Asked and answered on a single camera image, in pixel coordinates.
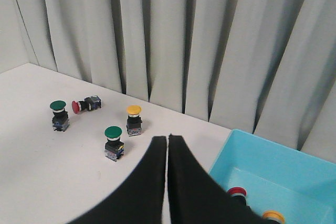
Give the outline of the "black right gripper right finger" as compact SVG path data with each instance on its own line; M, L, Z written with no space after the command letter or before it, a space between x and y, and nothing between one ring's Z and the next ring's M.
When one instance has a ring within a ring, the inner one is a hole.
M167 165L171 223L266 223L210 177L182 136L169 136Z

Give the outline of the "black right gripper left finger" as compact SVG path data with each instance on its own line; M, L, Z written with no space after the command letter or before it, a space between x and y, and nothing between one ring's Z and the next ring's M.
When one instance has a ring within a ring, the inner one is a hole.
M166 137L153 137L125 181L106 199L71 223L161 223L166 150Z

